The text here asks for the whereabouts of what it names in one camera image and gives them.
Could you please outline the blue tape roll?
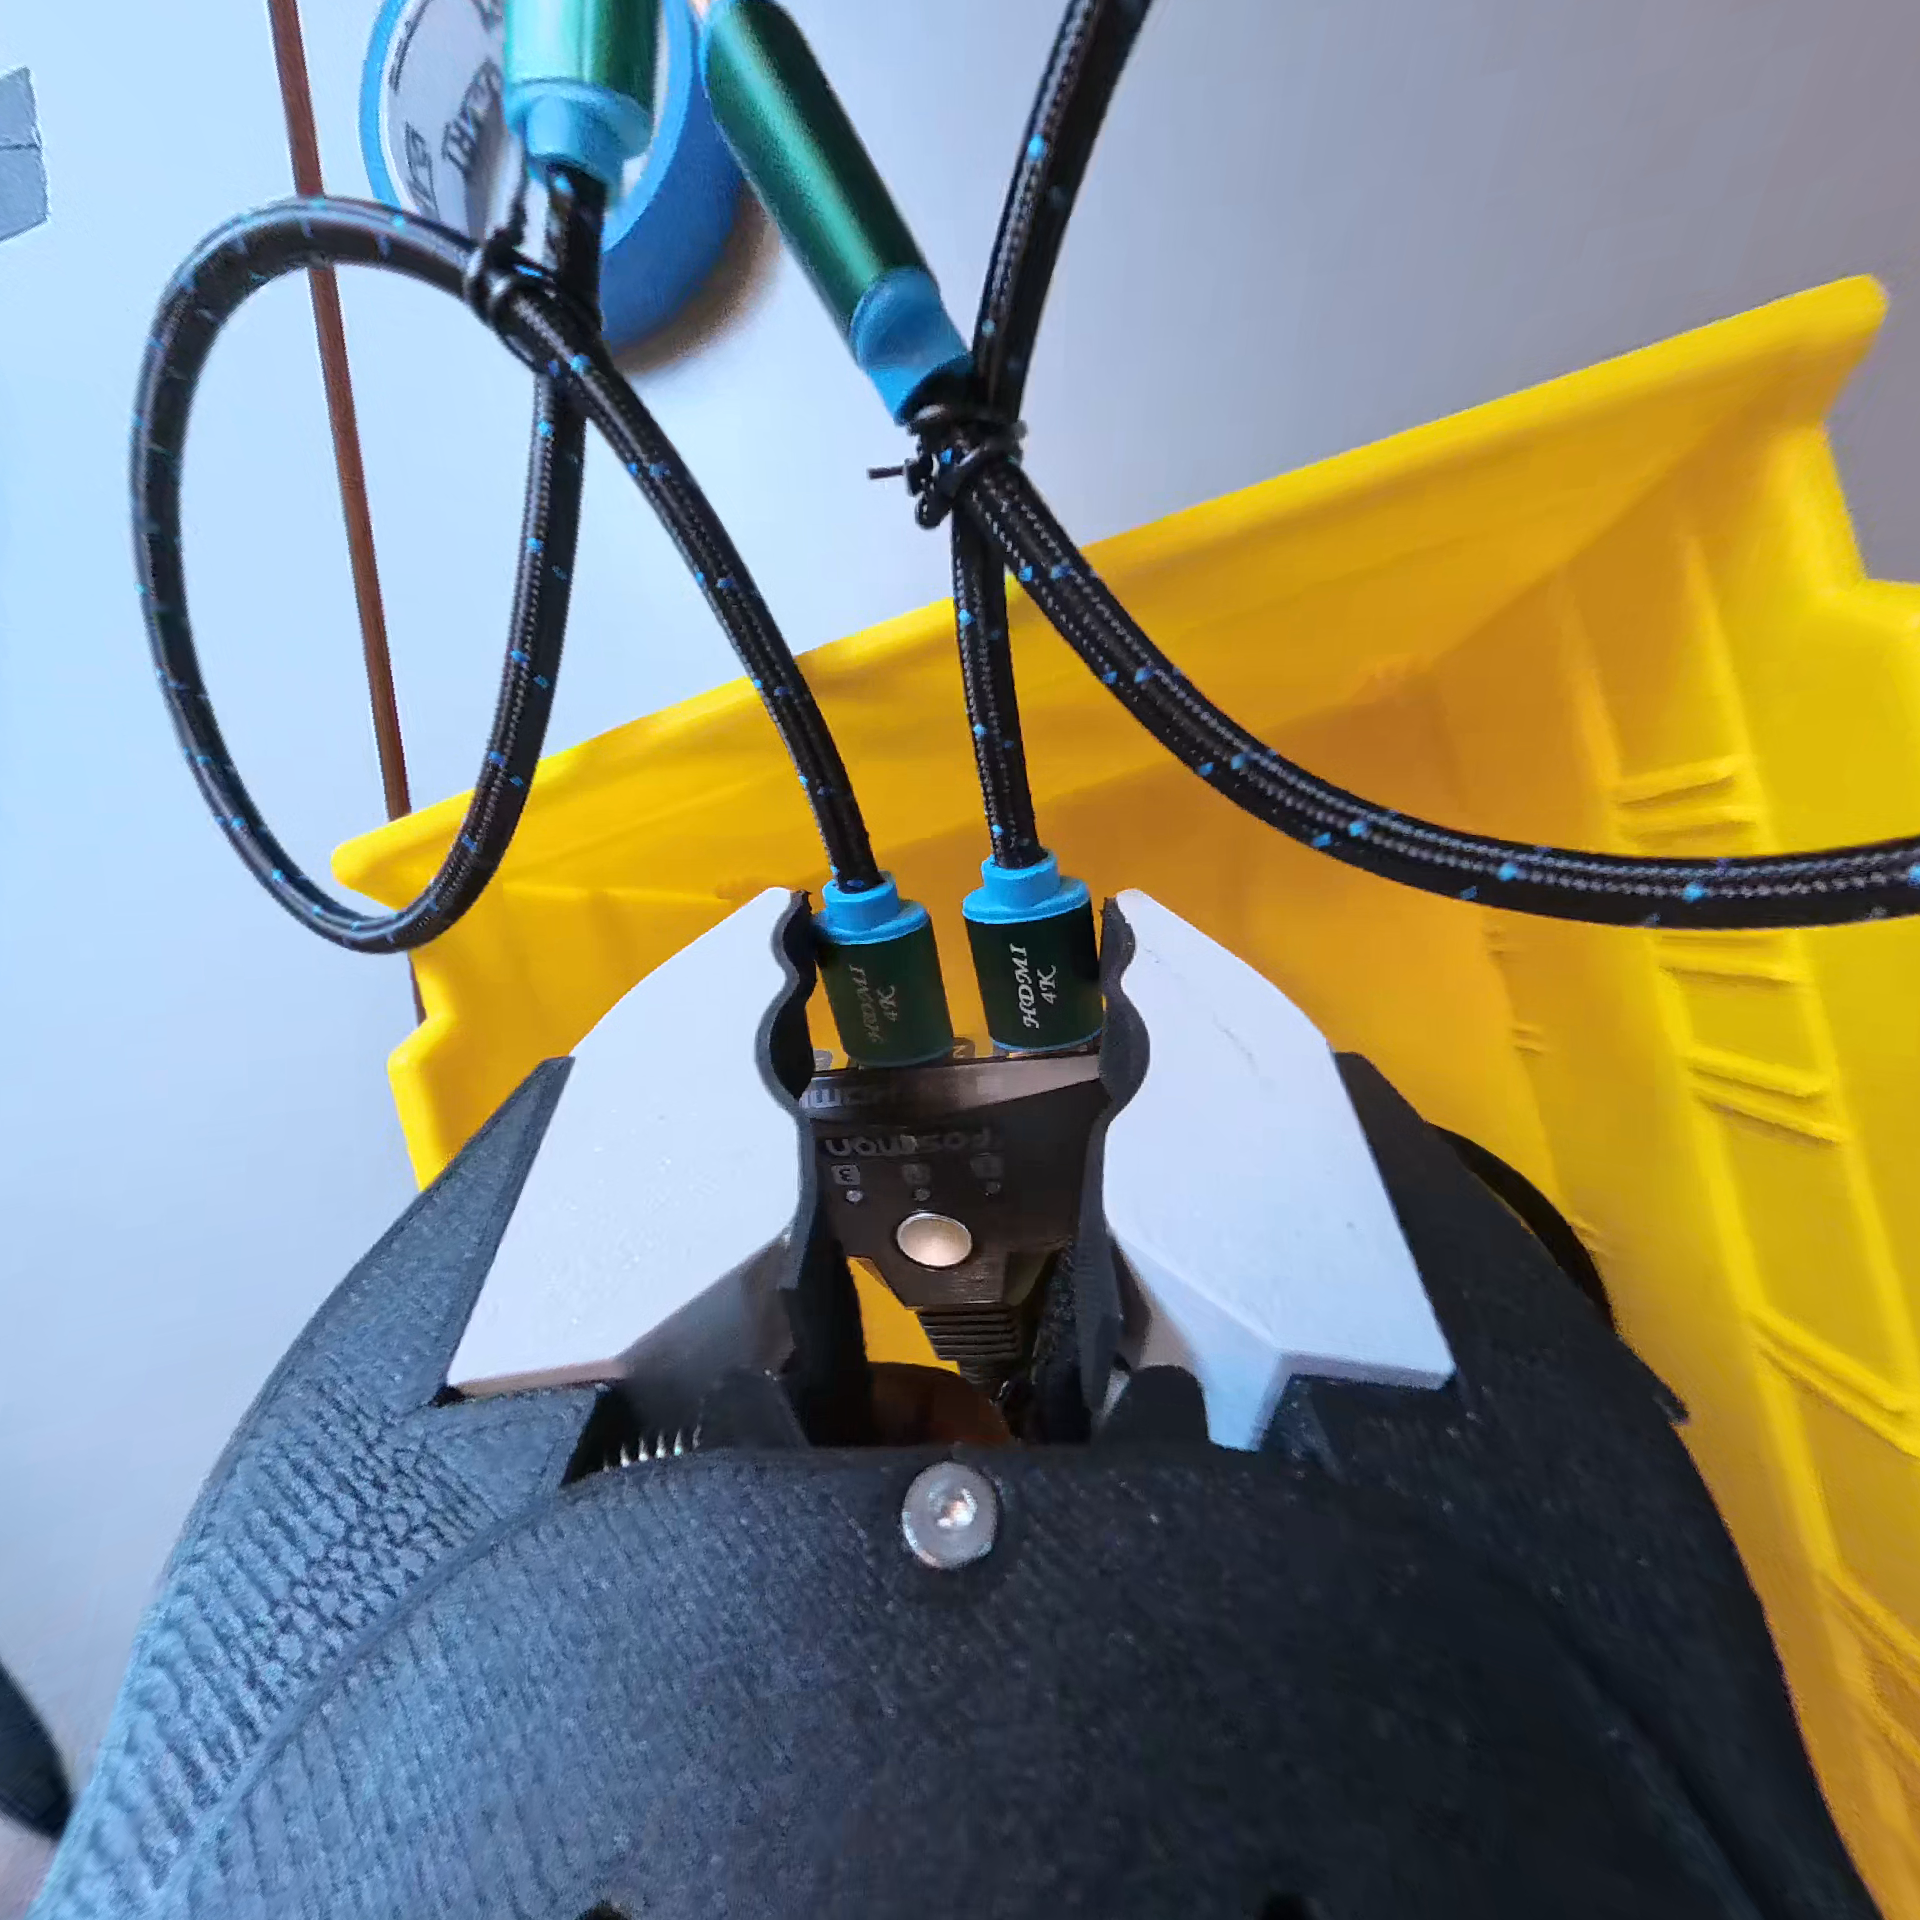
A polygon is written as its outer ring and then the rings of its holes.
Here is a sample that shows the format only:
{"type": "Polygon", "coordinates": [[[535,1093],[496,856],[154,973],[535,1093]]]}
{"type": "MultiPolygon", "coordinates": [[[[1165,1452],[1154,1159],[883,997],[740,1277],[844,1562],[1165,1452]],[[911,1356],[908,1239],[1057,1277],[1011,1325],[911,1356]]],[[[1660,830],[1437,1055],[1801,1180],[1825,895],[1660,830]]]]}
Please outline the blue tape roll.
{"type": "MultiPolygon", "coordinates": [[[[519,155],[501,107],[503,5],[385,2],[360,83],[372,193],[478,240],[503,209],[519,155]]],[[[614,351],[673,322],[716,267],[740,194],[713,121],[690,5],[658,15],[655,134],[608,209],[602,303],[614,351]]]]}

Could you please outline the grey tape piece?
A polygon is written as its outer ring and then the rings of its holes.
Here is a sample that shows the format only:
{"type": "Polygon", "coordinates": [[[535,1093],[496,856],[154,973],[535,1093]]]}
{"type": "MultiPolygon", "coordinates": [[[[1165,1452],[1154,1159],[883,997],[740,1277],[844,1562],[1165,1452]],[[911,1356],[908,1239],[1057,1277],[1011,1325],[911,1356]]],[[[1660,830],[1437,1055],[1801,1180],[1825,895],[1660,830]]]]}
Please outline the grey tape piece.
{"type": "Polygon", "coordinates": [[[49,220],[50,188],[32,71],[20,64],[2,72],[0,95],[0,233],[7,243],[49,220]]]}

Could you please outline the thin brown rod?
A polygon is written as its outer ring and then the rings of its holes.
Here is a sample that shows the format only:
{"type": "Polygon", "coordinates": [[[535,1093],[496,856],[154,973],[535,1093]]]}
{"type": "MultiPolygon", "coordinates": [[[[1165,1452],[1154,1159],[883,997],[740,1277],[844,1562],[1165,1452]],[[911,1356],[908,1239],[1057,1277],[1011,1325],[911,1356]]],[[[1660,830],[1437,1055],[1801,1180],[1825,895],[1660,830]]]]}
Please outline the thin brown rod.
{"type": "MultiPolygon", "coordinates": [[[[311,85],[306,61],[299,2],[266,2],[276,57],[276,86],[285,121],[292,184],[301,197],[324,193],[311,85]]],[[[360,426],[348,372],[348,340],[337,275],[331,266],[308,271],[311,325],[324,380],[325,419],[334,459],[334,484],[348,544],[348,570],[360,625],[360,653],[372,708],[372,731],[389,821],[413,809],[397,708],[397,686],[373,548],[372,502],[360,447],[360,426]]]]}

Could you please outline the black quilted mat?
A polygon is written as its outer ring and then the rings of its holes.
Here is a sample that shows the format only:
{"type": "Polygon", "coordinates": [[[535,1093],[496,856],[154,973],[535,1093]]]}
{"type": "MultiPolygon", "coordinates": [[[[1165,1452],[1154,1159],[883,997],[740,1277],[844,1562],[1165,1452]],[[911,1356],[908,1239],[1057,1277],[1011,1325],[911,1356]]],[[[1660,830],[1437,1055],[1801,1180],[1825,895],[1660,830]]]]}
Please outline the black quilted mat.
{"type": "Polygon", "coordinates": [[[1517,1165],[1453,1128],[1429,1124],[1429,1132],[1446,1139],[1468,1171],[1534,1237],[1559,1272],[1580,1288],[1611,1332],[1620,1329],[1607,1287],[1582,1237],[1555,1202],[1517,1165]]]}

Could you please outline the black HDMI switch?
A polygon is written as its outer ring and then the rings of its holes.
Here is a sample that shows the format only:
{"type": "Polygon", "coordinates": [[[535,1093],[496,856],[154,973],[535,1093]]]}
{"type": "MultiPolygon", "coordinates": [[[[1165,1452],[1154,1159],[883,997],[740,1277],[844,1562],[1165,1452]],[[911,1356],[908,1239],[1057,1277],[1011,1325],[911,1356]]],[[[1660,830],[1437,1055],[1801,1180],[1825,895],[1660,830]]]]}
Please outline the black HDMI switch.
{"type": "Polygon", "coordinates": [[[1092,1044],[830,1069],[802,1093],[829,1224],[867,1298],[992,1396],[1029,1371],[1106,1103],[1092,1044]]]}

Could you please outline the yellow plastic bin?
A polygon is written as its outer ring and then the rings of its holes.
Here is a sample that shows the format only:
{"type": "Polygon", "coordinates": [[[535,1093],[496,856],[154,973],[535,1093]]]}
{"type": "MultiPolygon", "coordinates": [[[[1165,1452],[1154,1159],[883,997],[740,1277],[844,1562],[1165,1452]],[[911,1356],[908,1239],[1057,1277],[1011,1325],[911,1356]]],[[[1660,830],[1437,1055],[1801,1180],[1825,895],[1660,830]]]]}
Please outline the yellow plastic bin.
{"type": "MultiPolygon", "coordinates": [[[[1092,546],[1307,771],[1512,842],[1651,856],[1915,834],[1915,585],[1864,576],[1829,436],[1868,275],[1092,546]]],[[[1915,1914],[1915,921],[1548,925],[1313,856],[1183,772],[1017,599],[1043,840],[1145,890],[1541,1187],[1768,1610],[1836,1820],[1915,1914]]],[[[823,879],[731,681],[552,754],[389,1055],[425,1185],[541,1058],[766,888],[823,879]]]]}

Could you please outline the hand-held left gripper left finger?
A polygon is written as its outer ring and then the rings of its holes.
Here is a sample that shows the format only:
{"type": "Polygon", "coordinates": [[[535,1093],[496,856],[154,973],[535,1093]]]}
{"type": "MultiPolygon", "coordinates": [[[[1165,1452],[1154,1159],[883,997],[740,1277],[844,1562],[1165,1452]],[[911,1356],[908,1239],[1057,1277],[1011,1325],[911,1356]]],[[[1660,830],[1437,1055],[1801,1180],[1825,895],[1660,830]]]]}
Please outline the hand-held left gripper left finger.
{"type": "Polygon", "coordinates": [[[611,1387],[667,1446],[713,1440],[750,1373],[801,1426],[863,1430],[860,1304],[802,1116],[815,978],[808,899],[763,890],[574,1046],[450,1387],[611,1387]]]}

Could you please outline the black zip tie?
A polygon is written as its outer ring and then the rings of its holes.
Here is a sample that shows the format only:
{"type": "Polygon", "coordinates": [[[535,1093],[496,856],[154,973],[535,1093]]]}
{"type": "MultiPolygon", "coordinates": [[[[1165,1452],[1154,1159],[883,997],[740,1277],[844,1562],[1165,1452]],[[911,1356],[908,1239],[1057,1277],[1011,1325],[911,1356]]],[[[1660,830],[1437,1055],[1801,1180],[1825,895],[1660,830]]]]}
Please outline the black zip tie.
{"type": "Polygon", "coordinates": [[[900,482],[914,497],[914,519],[941,527],[985,465],[1020,461],[1028,424],[994,406],[969,398],[924,398],[908,407],[904,429],[914,439],[900,462],[867,468],[870,482],[900,482]]]}
{"type": "Polygon", "coordinates": [[[579,227],[548,227],[536,255],[519,252],[514,233],[496,231],[467,252],[460,297],[493,335],[508,336],[520,307],[556,312],[571,333],[599,336],[602,312],[588,271],[602,263],[599,238],[579,227]]]}

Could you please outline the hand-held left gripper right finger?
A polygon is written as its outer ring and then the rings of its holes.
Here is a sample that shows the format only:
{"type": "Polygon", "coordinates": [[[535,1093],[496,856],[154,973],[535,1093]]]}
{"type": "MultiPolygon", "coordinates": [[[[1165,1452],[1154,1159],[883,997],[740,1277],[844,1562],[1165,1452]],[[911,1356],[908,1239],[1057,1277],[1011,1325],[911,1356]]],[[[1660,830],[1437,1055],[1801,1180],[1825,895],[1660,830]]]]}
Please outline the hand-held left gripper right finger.
{"type": "Polygon", "coordinates": [[[1150,1368],[1258,1452],[1297,1380],[1438,1390],[1455,1357],[1324,1031],[1142,890],[1100,911],[1106,1024],[1035,1433],[1075,1442],[1150,1368]]]}

